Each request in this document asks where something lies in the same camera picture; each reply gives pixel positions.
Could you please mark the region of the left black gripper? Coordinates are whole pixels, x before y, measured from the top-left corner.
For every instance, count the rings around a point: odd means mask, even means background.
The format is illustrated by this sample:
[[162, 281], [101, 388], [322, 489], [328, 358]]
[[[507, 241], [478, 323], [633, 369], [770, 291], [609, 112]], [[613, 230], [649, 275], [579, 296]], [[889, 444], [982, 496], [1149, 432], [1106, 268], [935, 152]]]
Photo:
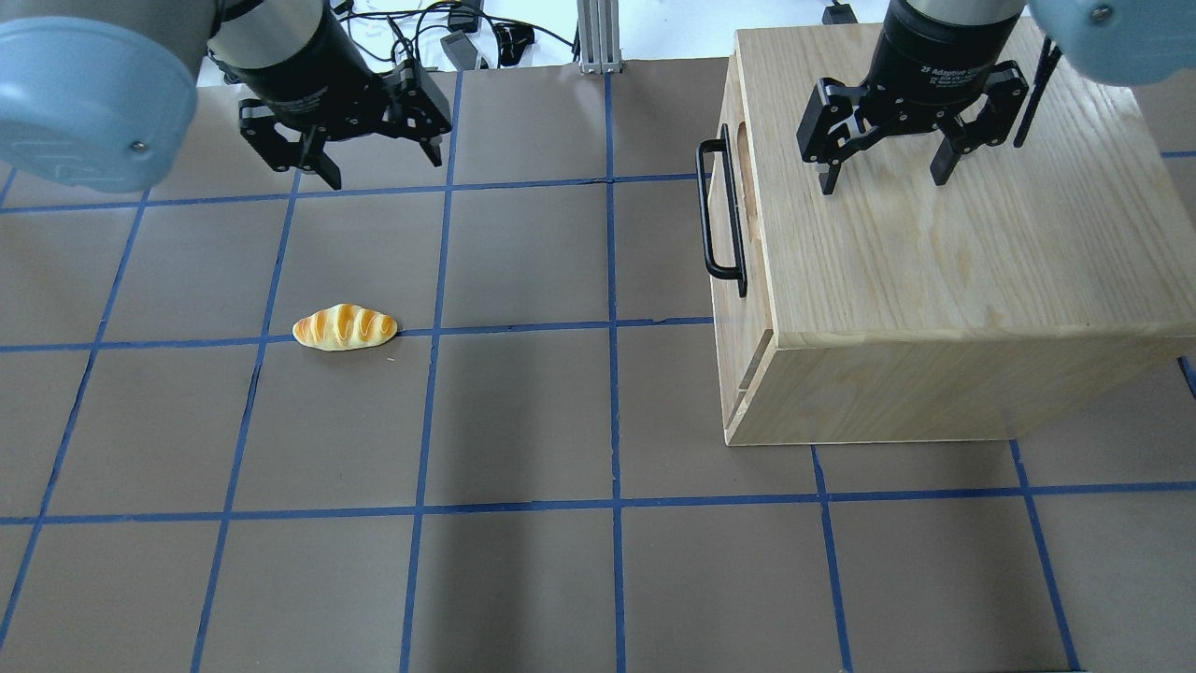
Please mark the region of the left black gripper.
[[328, 5], [227, 5], [208, 41], [219, 65], [248, 86], [238, 129], [277, 172], [299, 169], [342, 189], [330, 141], [384, 134], [416, 142], [443, 165], [452, 131], [448, 99], [417, 60], [402, 60], [386, 86]]

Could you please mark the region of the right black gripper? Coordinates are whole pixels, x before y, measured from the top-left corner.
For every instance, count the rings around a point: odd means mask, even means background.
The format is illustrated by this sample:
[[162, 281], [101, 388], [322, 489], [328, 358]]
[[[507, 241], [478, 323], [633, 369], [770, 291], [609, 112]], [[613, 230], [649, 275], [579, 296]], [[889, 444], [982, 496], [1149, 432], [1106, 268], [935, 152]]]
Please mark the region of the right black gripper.
[[[1023, 11], [1021, 1], [891, 1], [864, 81], [817, 80], [798, 126], [820, 194], [832, 194], [847, 159], [879, 142], [890, 121], [902, 131], [942, 124], [930, 163], [935, 186], [948, 183], [962, 157], [1003, 143], [1029, 93], [1019, 65], [999, 59]], [[975, 120], [956, 118], [982, 94]]]

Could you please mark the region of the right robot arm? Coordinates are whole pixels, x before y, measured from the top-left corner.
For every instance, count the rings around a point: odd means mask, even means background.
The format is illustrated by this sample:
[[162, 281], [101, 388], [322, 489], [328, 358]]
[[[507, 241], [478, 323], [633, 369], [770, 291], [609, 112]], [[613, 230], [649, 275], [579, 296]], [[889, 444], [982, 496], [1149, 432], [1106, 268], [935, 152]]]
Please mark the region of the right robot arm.
[[962, 157], [1021, 146], [1058, 63], [1115, 85], [1161, 82], [1195, 61], [1191, 1], [892, 1], [867, 77], [820, 78], [797, 142], [832, 194], [849, 158], [883, 139], [940, 133], [938, 186]]

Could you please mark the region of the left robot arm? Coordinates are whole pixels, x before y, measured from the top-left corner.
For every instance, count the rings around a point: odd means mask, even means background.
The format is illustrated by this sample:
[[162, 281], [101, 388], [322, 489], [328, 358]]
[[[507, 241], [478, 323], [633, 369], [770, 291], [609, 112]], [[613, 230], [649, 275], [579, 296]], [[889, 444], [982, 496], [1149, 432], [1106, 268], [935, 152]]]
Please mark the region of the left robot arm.
[[205, 57], [248, 86], [239, 135], [277, 172], [340, 189], [325, 146], [370, 134], [443, 163], [445, 94], [415, 57], [373, 72], [327, 1], [5, 1], [4, 163], [96, 192], [155, 186], [193, 123]]

